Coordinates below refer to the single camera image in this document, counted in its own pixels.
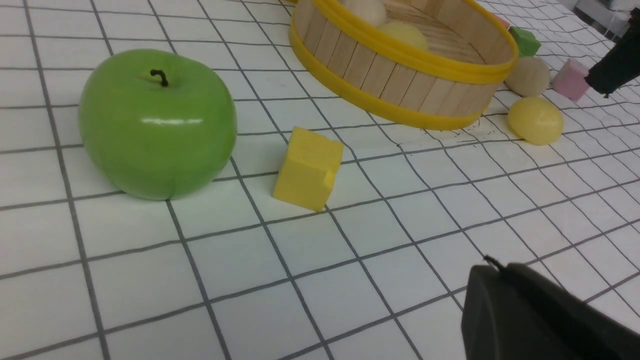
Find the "grid paper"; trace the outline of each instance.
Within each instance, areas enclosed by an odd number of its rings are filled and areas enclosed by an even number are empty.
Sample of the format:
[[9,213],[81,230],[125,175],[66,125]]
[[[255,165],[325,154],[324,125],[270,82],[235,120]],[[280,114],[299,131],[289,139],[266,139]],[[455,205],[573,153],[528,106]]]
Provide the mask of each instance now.
[[[481,2],[555,74],[612,46],[556,3]],[[640,332],[640,86],[519,140],[501,88],[459,131],[370,115],[320,85],[280,0],[0,0],[0,359],[464,359],[469,268],[523,262]],[[90,163],[86,78],[127,49],[212,67],[236,101],[232,160],[145,202]],[[293,126],[345,143],[321,213],[271,198]]]

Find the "basket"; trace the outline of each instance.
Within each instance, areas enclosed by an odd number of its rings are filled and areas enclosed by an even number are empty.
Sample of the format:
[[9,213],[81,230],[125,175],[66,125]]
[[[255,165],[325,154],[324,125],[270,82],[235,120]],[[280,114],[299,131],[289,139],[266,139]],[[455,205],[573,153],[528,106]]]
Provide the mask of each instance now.
[[386,119],[452,130],[473,123],[518,58],[513,37],[473,0],[388,0],[389,20],[426,37],[429,52],[396,40],[337,0],[299,0],[289,40],[324,86]]

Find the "apple stem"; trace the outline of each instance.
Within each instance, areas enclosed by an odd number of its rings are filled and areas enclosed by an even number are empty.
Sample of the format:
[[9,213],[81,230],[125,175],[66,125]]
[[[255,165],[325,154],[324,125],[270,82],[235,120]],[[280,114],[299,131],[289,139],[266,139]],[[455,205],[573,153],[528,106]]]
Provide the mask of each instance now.
[[156,75],[160,75],[160,78],[162,78],[162,82],[160,82],[160,85],[162,85],[163,88],[169,86],[169,82],[166,80],[166,75],[164,74],[164,71],[151,70],[151,76],[156,76]]

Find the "yellow ball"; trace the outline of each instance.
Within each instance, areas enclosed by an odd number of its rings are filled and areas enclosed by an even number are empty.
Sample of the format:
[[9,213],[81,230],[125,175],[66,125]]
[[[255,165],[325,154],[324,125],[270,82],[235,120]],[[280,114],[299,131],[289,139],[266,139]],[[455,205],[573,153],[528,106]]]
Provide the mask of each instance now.
[[534,145],[548,145],[562,134],[562,113],[541,97],[516,101],[509,109],[507,119],[516,135]]
[[380,26],[378,29],[420,50],[429,51],[427,38],[414,26],[399,21],[392,21]]

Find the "yellow foam cube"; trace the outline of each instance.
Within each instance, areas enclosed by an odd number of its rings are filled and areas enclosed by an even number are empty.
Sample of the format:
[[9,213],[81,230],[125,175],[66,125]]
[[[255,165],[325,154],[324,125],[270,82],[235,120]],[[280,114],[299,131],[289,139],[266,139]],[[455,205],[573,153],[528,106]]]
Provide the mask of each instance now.
[[322,211],[333,190],[343,147],[341,142],[294,127],[273,197],[305,209]]

